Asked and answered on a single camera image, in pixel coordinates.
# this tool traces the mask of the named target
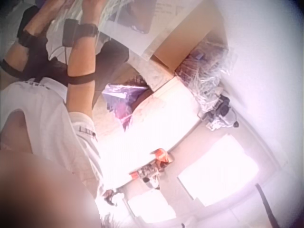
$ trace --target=skin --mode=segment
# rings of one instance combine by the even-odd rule
[[[56,17],[65,0],[48,0],[24,30],[33,36],[39,36],[44,28]],[[83,18],[81,23],[98,25],[106,0],[84,0]],[[68,61],[68,75],[83,76],[95,72],[95,39],[80,38],[72,48]],[[29,58],[29,49],[15,42],[5,55],[5,61],[18,71],[23,71]],[[1,90],[18,79],[1,70]],[[81,112],[92,118],[92,102],[95,91],[95,81],[81,85],[68,85],[66,108],[68,112]],[[11,114],[2,129],[1,142],[16,151],[32,153],[24,114]]]
[[[93,197],[64,168],[11,151],[0,151],[0,167],[0,203],[13,209],[24,227],[28,223],[42,228],[100,227]]]
[[[64,3],[65,0],[48,0],[25,30],[33,36],[38,36],[56,17]],[[82,23],[97,25],[105,3],[105,0],[84,0]],[[16,70],[23,71],[28,57],[28,48],[16,42],[4,59]],[[94,71],[95,38],[81,38],[72,49],[68,75],[77,77]],[[1,89],[5,89],[17,79],[1,71],[1,81]],[[92,117],[94,90],[94,81],[82,85],[68,85],[67,110]],[[16,133],[22,140],[13,140]],[[0,151],[1,205],[9,205],[18,211],[23,225],[27,221],[34,221],[43,228],[100,227],[97,206],[84,185],[65,169],[30,154],[31,147],[22,112],[11,114],[1,136],[4,142],[18,151]]]

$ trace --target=white shirt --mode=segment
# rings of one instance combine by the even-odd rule
[[[23,111],[33,154],[77,175],[96,199],[103,177],[94,123],[83,113],[69,113],[66,95],[67,88],[50,78],[9,85],[1,93],[1,130],[12,112]]]

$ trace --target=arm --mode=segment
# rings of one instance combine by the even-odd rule
[[[83,1],[83,24],[98,26],[99,18],[106,0]],[[67,74],[70,77],[88,75],[95,72],[95,39],[80,38],[73,46],[69,58]],[[68,85],[66,107],[69,112],[81,112],[92,118],[92,102],[95,91],[95,81],[80,85]]]
[[[35,37],[38,36],[52,19],[55,18],[64,3],[65,0],[48,0],[25,26],[24,30]],[[15,42],[5,55],[4,60],[13,69],[22,72],[28,58],[29,49],[19,44],[19,42]],[[9,75],[1,69],[1,90],[18,80],[18,78]]]

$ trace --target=light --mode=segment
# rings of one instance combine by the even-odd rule
[[[188,193],[209,206],[242,189],[258,172],[257,164],[231,135],[217,141],[179,179]]]
[[[175,211],[158,190],[151,190],[133,197],[128,204],[134,215],[142,217],[146,223],[157,223],[176,218]]]

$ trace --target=wire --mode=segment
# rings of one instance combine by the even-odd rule
[[[54,51],[52,51],[52,53],[49,55],[49,58],[48,58],[48,59],[51,60],[53,54],[54,54],[57,50],[59,50],[60,48],[62,48],[62,47],[63,47],[63,46],[59,46],[59,47],[55,48]]]
[[[257,189],[258,193],[260,194],[260,196],[262,198],[262,202],[263,202],[264,207],[266,209],[266,213],[268,215],[268,218],[269,218],[269,221],[270,221],[270,224],[271,224],[272,228],[279,228],[279,224],[278,224],[276,218],[274,217],[274,215],[272,213],[272,210],[269,206],[269,203],[266,199],[266,196],[265,196],[261,186],[259,184],[256,184],[256,189]]]
[[[65,60],[66,60],[66,64],[67,64],[67,49],[65,47]]]

